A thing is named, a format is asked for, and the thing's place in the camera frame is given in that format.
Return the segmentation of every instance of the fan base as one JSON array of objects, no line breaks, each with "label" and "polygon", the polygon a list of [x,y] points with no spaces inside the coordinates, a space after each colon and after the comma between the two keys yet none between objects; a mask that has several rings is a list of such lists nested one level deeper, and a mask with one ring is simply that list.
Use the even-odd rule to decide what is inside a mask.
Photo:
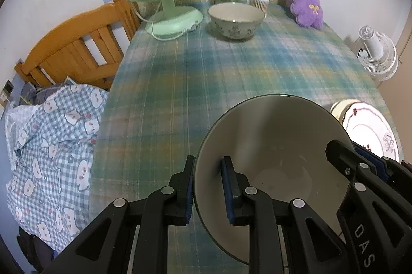
[{"label": "fan base", "polygon": [[[155,36],[163,37],[168,35],[179,34],[184,30],[190,31],[192,26],[196,26],[202,21],[203,15],[196,8],[190,6],[178,6],[168,13],[169,18],[166,18],[164,11],[159,11],[155,16],[153,15],[149,20],[154,21],[153,33]],[[146,31],[152,34],[152,24],[146,24]]]}]

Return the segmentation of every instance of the table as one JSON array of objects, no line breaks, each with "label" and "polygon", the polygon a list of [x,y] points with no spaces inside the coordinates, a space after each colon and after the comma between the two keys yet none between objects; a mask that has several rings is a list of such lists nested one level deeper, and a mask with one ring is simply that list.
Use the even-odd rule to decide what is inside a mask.
[{"label": "table", "polygon": [[[111,201],[147,197],[196,156],[207,131],[228,109],[248,98],[288,93],[331,105],[357,98],[389,111],[361,63],[325,26],[298,26],[270,5],[256,35],[244,42],[221,37],[207,4],[196,31],[161,42],[140,28],[110,90],[91,173],[91,218]],[[169,229],[169,273],[247,273],[220,250],[194,209],[187,227]]]}]

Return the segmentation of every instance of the stuffed animal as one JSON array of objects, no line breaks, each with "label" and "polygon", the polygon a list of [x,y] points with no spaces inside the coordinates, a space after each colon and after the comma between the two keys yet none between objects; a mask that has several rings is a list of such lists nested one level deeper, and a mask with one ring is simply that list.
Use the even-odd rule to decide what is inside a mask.
[{"label": "stuffed animal", "polygon": [[308,28],[322,29],[323,11],[319,0],[289,0],[290,11],[296,17],[296,23]]}]

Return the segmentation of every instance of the white fan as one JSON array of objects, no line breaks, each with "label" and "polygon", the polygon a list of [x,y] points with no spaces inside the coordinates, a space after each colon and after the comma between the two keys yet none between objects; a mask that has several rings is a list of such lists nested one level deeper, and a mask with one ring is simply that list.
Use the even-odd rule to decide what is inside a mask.
[{"label": "white fan", "polygon": [[378,81],[390,79],[398,69],[398,55],[392,39],[370,26],[359,30],[355,53],[369,75]]}]

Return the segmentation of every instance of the wooden bed frame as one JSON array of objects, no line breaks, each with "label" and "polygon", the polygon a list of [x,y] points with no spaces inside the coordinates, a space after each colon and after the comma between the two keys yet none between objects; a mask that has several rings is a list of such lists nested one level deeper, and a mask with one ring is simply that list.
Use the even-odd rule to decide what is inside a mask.
[{"label": "wooden bed frame", "polygon": [[[110,89],[123,58],[110,25],[120,21],[129,41],[140,25],[129,1],[113,2],[72,17],[46,34],[25,62],[16,65],[14,69],[18,75],[25,82],[42,87],[53,84],[48,75],[55,83],[63,83],[69,76],[78,83]],[[105,65],[99,66],[85,45],[82,37],[88,34],[106,61]]]}]

